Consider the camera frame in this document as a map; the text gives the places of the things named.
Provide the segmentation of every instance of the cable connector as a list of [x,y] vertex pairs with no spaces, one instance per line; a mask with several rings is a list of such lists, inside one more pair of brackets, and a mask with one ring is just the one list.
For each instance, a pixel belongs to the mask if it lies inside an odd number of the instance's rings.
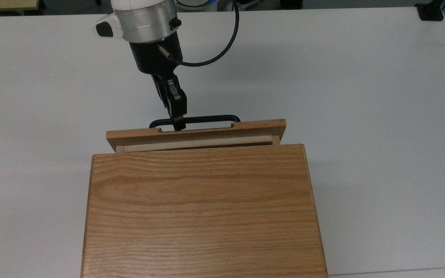
[[164,46],[159,46],[159,51],[166,57],[166,59],[171,60],[173,58],[173,55],[169,53],[167,49],[164,48]]

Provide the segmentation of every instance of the white tabletop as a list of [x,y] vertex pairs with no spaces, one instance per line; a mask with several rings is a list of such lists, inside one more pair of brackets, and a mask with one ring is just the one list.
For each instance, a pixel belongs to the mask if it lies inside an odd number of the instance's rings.
[[[0,277],[78,277],[90,159],[167,113],[100,15],[0,18]],[[234,15],[180,14],[186,61]],[[445,21],[415,8],[243,12],[176,69],[189,116],[286,118],[330,275],[445,268]]]
[[334,275],[330,278],[445,278],[445,269]]

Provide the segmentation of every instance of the oak wood surface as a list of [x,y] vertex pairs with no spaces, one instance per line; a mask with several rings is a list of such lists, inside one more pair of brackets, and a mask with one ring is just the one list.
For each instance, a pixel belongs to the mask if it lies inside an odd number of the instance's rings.
[[302,145],[94,155],[84,278],[327,277]]
[[116,151],[116,146],[139,144],[159,144],[165,142],[266,135],[278,135],[279,138],[282,138],[285,129],[286,120],[279,119],[232,123],[229,128],[183,130],[176,132],[163,132],[160,128],[115,130],[106,132],[106,140],[109,142],[113,150]]
[[170,150],[170,149],[261,146],[261,145],[273,145],[275,144],[274,143],[275,141],[279,141],[279,136],[261,135],[261,136],[249,136],[249,137],[230,137],[230,138],[218,138],[218,139],[116,146],[116,153],[132,153],[136,151],[154,151],[154,150]]

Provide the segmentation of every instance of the black cable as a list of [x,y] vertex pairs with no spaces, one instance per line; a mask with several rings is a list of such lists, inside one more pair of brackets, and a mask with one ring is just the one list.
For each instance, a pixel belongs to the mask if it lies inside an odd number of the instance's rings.
[[168,56],[169,61],[171,61],[173,63],[176,63],[178,65],[187,66],[187,67],[200,67],[200,66],[205,66],[205,65],[212,64],[215,61],[219,60],[219,58],[223,57],[224,54],[226,54],[226,52],[228,52],[228,50],[233,45],[234,39],[236,39],[236,34],[238,33],[238,25],[240,23],[240,12],[239,12],[239,8],[238,8],[238,2],[236,0],[233,0],[233,8],[234,8],[234,30],[233,30],[233,35],[231,36],[231,39],[228,42],[228,45],[226,46],[226,48],[224,48],[222,50],[222,52],[219,53],[219,55],[217,55],[216,57],[214,57],[214,58],[212,58],[210,60],[207,60],[205,62],[199,62],[199,63],[189,63],[189,62],[178,61],[175,58],[173,58],[173,55],[169,55]]

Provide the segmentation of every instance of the floor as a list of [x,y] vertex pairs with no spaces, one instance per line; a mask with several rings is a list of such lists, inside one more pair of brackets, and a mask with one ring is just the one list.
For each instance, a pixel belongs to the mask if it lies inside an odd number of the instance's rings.
[[[220,0],[219,10],[222,10],[230,1]],[[102,0],[102,5],[96,5],[94,0],[45,0],[45,2],[44,14],[109,14],[112,12],[111,0]],[[429,0],[304,0],[303,9],[413,7],[417,2],[426,3]],[[281,9],[279,0],[261,0],[249,8],[249,10],[274,9]]]

